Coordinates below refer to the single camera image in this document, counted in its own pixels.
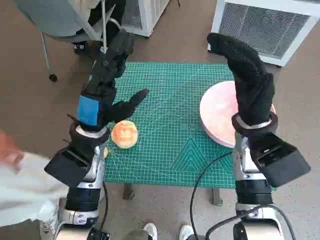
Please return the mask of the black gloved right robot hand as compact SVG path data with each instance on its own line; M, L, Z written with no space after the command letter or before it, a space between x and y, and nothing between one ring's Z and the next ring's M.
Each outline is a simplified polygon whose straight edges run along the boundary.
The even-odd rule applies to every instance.
M266 70L258 52L241 40L219 33L209 33L207 41L213 54L227 59L242 121L249 126L267 122L275 95L274 76Z

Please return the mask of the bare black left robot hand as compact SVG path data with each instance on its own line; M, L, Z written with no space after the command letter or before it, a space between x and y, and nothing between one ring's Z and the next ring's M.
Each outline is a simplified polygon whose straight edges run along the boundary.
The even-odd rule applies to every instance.
M77 107L77 119L84 130L100 131L110 122L128 119L147 97L149 89L145 88L128 101L114 103L116 79L125 72L134 43L135 35L122 29L112 39L106 53L95 60L88 83L81 90Z

